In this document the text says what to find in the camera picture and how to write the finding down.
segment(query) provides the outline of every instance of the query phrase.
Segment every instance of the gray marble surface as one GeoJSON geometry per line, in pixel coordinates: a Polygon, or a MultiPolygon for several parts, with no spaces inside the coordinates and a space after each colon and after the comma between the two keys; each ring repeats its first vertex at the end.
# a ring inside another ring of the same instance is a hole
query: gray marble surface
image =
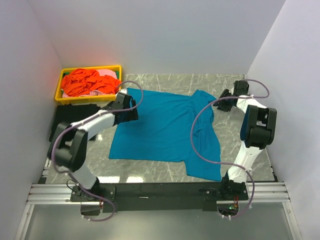
{"type": "MultiPolygon", "coordinates": [[[[225,88],[232,88],[235,80],[243,78],[240,74],[127,74],[124,80],[138,82],[143,89],[192,95],[195,90],[204,90],[216,98],[225,88]]],[[[213,108],[213,128],[221,147],[221,161],[233,163],[240,149],[240,128],[244,113],[233,107],[230,112],[213,108]]],[[[187,176],[185,163],[149,160],[109,159],[110,146],[116,126],[103,130],[96,141],[89,141],[86,163],[92,173],[103,183],[126,182],[200,182],[204,179],[187,176]]],[[[221,166],[224,176],[229,166],[221,166]]],[[[273,181],[273,173],[267,152],[264,150],[252,166],[255,181],[273,181]]],[[[61,184],[67,177],[57,174],[50,167],[46,183],[61,184]]]]}

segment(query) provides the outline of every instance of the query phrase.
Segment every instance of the cable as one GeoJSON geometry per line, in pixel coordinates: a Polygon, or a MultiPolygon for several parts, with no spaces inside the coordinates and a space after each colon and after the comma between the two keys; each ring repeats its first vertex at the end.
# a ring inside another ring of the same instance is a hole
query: cable
{"type": "MultiPolygon", "coordinates": [[[[266,99],[267,97],[269,97],[270,95],[270,91],[269,89],[267,88],[266,85],[264,85],[262,82],[258,81],[258,80],[254,80],[254,79],[244,79],[244,81],[248,81],[248,82],[255,82],[255,83],[258,83],[260,85],[262,85],[264,87],[264,89],[266,90],[266,96],[256,96],[255,98],[256,99],[266,99]]],[[[254,199],[254,194],[255,194],[255,181],[253,179],[253,177],[251,176],[251,174],[249,173],[249,171],[239,165],[239,164],[235,164],[235,163],[231,163],[231,162],[219,162],[219,161],[211,161],[209,159],[206,159],[205,157],[203,157],[196,149],[195,145],[194,145],[194,140],[193,140],[193,132],[194,132],[194,129],[195,129],[195,125],[196,125],[196,122],[199,118],[199,116],[210,106],[212,106],[213,104],[217,103],[217,102],[220,102],[221,100],[227,100],[227,99],[252,99],[253,97],[252,96],[225,96],[225,97],[221,97],[221,98],[218,98],[212,102],[210,102],[208,105],[206,105],[198,114],[197,116],[195,117],[193,123],[192,123],[192,127],[191,127],[191,131],[190,131],[190,142],[191,142],[191,146],[192,146],[192,149],[194,150],[195,154],[201,158],[202,160],[206,161],[206,162],[209,162],[209,163],[212,163],[212,164],[219,164],[219,165],[229,165],[229,166],[236,166],[238,168],[241,168],[242,170],[244,170],[246,172],[246,174],[249,176],[251,182],[252,182],[252,193],[251,193],[251,197],[249,199],[249,203],[247,204],[247,206],[241,211],[239,212],[237,215],[235,216],[231,216],[231,218],[237,218],[239,217],[240,215],[242,215],[251,205],[253,199],[254,199]]]]}
{"type": "Polygon", "coordinates": [[[123,85],[123,84],[125,84],[125,83],[133,83],[133,84],[137,85],[138,88],[141,90],[141,99],[140,99],[140,101],[138,102],[138,104],[136,104],[136,105],[133,106],[133,107],[126,108],[126,109],[114,109],[114,110],[108,110],[108,111],[106,111],[106,112],[103,112],[102,114],[95,114],[95,115],[87,118],[87,119],[84,120],[83,122],[80,122],[80,123],[78,123],[78,124],[76,124],[76,125],[73,125],[73,126],[67,128],[67,129],[65,129],[63,132],[61,132],[60,135],[56,138],[56,140],[55,140],[55,142],[54,142],[54,144],[53,144],[53,147],[52,147],[51,161],[52,161],[53,168],[54,168],[54,170],[55,170],[57,173],[69,175],[69,177],[70,177],[77,185],[79,185],[79,187],[81,188],[81,190],[82,190],[83,192],[85,192],[86,194],[88,194],[88,195],[90,195],[90,196],[92,196],[92,197],[94,197],[94,198],[97,198],[97,199],[100,199],[100,200],[102,200],[102,201],[104,201],[104,202],[107,202],[107,203],[109,203],[109,204],[112,206],[112,213],[111,213],[108,217],[105,217],[105,218],[102,218],[102,219],[91,219],[91,218],[89,218],[89,217],[87,217],[87,216],[84,216],[85,219],[88,219],[89,221],[92,221],[92,222],[102,222],[102,221],[105,221],[105,220],[108,220],[108,219],[112,218],[112,216],[113,216],[113,215],[116,213],[116,211],[117,211],[116,206],[115,206],[115,204],[114,204],[112,201],[110,201],[109,199],[106,199],[106,198],[104,198],[104,197],[102,197],[102,196],[95,195],[95,194],[89,192],[89,191],[88,191],[86,188],[84,188],[83,186],[81,186],[81,184],[80,184],[79,182],[77,182],[77,180],[74,178],[74,176],[72,175],[72,173],[71,173],[69,170],[60,171],[60,170],[58,169],[57,165],[56,165],[56,149],[58,148],[58,145],[59,145],[62,137],[63,137],[66,133],[70,132],[71,130],[76,129],[76,128],[80,127],[81,125],[87,124],[87,123],[91,122],[92,120],[94,120],[94,119],[96,119],[96,118],[98,118],[98,117],[100,117],[100,116],[102,116],[102,115],[105,115],[105,114],[119,113],[119,112],[128,112],[128,111],[131,111],[131,110],[133,110],[133,109],[136,109],[136,108],[142,103],[142,101],[143,101],[143,99],[144,99],[144,91],[143,91],[142,87],[141,87],[138,83],[136,83],[136,82],[134,82],[134,81],[129,81],[129,80],[122,82],[117,88],[119,88],[121,85],[123,85]]]}
{"type": "Polygon", "coordinates": [[[238,213],[240,212],[240,204],[238,203],[238,213]]]}
{"type": "Polygon", "coordinates": [[[72,182],[74,182],[72,179],[69,179],[68,181],[66,181],[66,186],[72,191],[73,189],[72,189],[72,187],[70,187],[69,185],[68,185],[68,183],[69,183],[69,181],[72,181],[72,182]]]}

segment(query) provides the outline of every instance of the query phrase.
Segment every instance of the pink cloth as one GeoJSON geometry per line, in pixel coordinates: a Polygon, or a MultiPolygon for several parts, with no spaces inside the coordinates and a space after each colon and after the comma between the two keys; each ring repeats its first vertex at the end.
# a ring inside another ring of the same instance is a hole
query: pink cloth
{"type": "Polygon", "coordinates": [[[97,72],[99,73],[100,76],[111,76],[117,79],[117,74],[110,69],[97,69],[97,72]]]}
{"type": "MultiPolygon", "coordinates": [[[[110,69],[97,69],[97,72],[99,73],[100,76],[111,76],[111,77],[117,79],[117,74],[110,69]]],[[[98,91],[98,90],[93,90],[90,92],[90,94],[80,95],[79,97],[98,96],[98,95],[107,95],[107,94],[105,94],[101,91],[98,91]]],[[[62,97],[63,98],[70,98],[66,93],[63,93],[62,97]]]]}

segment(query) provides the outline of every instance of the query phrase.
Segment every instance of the yellow basket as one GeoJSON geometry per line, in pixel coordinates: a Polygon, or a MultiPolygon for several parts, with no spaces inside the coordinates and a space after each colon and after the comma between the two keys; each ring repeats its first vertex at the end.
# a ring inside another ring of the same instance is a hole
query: yellow basket
{"type": "Polygon", "coordinates": [[[98,96],[75,96],[75,97],[62,97],[61,83],[62,78],[65,73],[70,73],[75,69],[109,69],[112,71],[119,72],[119,80],[121,81],[122,77],[122,67],[120,65],[113,66],[89,66],[89,67],[74,67],[74,68],[64,68],[61,71],[58,87],[55,91],[54,99],[61,104],[80,104],[80,103],[96,103],[96,102],[109,102],[116,100],[115,94],[109,95],[98,95],[98,96]]]}

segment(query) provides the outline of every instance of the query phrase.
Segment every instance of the metal frame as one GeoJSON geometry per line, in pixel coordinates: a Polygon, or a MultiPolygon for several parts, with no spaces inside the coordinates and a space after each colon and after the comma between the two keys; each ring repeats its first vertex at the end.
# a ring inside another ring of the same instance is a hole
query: metal frame
{"type": "Polygon", "coordinates": [[[34,211],[34,204],[26,204],[23,214],[22,214],[22,218],[18,227],[18,230],[16,231],[16,235],[14,237],[14,240],[24,240],[26,237],[26,233],[28,230],[28,226],[30,223],[30,219],[32,216],[32,213],[34,211]]]}
{"type": "Polygon", "coordinates": [[[293,240],[302,240],[298,222],[297,222],[291,202],[283,202],[282,204],[283,204],[285,216],[288,221],[293,240]]]}
{"type": "Polygon", "coordinates": [[[49,158],[46,158],[45,165],[42,171],[42,176],[41,176],[42,178],[48,177],[50,166],[51,166],[51,160],[49,158]]]}
{"type": "MultiPolygon", "coordinates": [[[[252,183],[247,183],[249,194],[252,183]]],[[[25,209],[18,227],[15,240],[25,239],[28,225],[35,205],[99,205],[99,202],[71,202],[72,191],[65,184],[33,184],[26,201],[25,209]]],[[[217,201],[217,204],[228,204],[233,201],[217,201]]],[[[284,182],[257,182],[253,203],[282,203],[288,225],[294,240],[302,240],[290,197],[284,182]]]]}

